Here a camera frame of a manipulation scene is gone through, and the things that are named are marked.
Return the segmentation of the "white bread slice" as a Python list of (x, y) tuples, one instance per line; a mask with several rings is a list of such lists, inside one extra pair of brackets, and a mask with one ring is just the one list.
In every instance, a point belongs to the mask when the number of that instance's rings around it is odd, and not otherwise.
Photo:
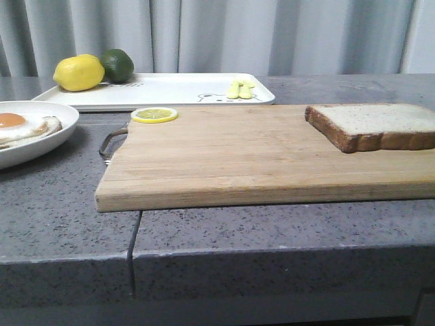
[(434, 148), (434, 111), (417, 105), (309, 105), (304, 118), (343, 153)]

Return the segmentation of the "white round plate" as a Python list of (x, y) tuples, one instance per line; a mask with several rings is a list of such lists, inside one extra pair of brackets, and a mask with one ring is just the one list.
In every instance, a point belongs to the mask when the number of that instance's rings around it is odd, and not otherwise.
[(63, 129), (32, 143), (1, 150), (1, 168), (9, 168), (52, 151), (64, 143), (74, 132), (79, 112), (68, 105), (45, 101), (3, 101), (2, 113), (47, 117), (55, 116), (62, 123)]

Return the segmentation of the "white rectangular tray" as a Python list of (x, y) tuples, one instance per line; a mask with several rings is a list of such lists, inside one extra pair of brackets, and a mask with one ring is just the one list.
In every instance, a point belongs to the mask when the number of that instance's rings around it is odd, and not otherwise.
[[(235, 81), (247, 82), (252, 97), (227, 98)], [(82, 92), (55, 86), (34, 99), (70, 105), (81, 112), (99, 112), (132, 111), (138, 107), (261, 105), (273, 103), (275, 95), (246, 73), (138, 73), (130, 82), (103, 82)]]

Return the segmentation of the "bottom bread slice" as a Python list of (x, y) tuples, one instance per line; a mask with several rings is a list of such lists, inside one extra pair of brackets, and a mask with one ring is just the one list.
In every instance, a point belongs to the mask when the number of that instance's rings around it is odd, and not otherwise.
[(63, 129), (62, 123), (55, 116), (47, 116), (44, 117), (43, 120), (43, 130), (41, 132), (33, 132), (29, 136), (19, 137), (18, 139), (14, 140), (1, 140), (1, 150), (26, 145), (32, 143), (33, 141), (41, 140)]

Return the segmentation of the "wooden cutting board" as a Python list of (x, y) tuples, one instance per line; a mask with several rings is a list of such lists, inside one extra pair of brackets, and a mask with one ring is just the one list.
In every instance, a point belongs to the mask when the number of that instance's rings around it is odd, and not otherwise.
[(131, 121), (95, 192), (100, 212), (434, 197), (434, 151), (343, 153), (301, 105), (181, 107)]

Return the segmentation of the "yellow plastic fork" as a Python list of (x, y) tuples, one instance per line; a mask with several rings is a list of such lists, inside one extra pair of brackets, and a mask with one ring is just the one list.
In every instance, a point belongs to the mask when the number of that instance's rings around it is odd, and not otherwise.
[(236, 99), (240, 97), (241, 87), (243, 86), (243, 81), (234, 79), (226, 92), (226, 98)]

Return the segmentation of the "yellow plastic spoon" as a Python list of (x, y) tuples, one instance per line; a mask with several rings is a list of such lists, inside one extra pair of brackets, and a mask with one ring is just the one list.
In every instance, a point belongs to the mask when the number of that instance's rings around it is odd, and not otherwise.
[(239, 82), (239, 98), (251, 99), (253, 98), (252, 89), (256, 85), (250, 81), (240, 81)]

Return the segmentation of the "lemon slice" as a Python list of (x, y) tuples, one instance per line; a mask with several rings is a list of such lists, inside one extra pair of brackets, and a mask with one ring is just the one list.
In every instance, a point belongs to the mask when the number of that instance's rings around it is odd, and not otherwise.
[(134, 110), (130, 114), (132, 121), (145, 124), (170, 122), (178, 117), (178, 111), (169, 107), (149, 107)]

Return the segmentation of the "grey curtain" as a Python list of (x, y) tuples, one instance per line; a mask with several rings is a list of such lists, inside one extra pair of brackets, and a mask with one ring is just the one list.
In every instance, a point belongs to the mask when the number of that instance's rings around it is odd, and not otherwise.
[(1, 2), (4, 77), (110, 48), (139, 73), (432, 73), (434, 2)]

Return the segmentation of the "green lime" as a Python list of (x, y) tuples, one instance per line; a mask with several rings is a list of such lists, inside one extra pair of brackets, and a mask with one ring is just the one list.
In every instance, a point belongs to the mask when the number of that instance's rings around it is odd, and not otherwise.
[(134, 63), (121, 49), (106, 50), (99, 58), (105, 70), (105, 79), (115, 84), (128, 82), (133, 75)]

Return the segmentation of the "yellow lemon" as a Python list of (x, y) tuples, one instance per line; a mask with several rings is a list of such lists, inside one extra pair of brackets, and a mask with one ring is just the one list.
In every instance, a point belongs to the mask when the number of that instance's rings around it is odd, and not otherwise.
[(61, 60), (54, 70), (53, 80), (69, 92), (79, 92), (97, 86), (104, 74), (95, 55), (80, 54)]

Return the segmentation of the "fried egg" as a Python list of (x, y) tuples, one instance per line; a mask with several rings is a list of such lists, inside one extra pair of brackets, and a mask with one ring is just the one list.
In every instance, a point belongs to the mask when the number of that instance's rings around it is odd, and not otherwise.
[(38, 136), (47, 129), (48, 123), (43, 117), (17, 113), (1, 114), (1, 143)]

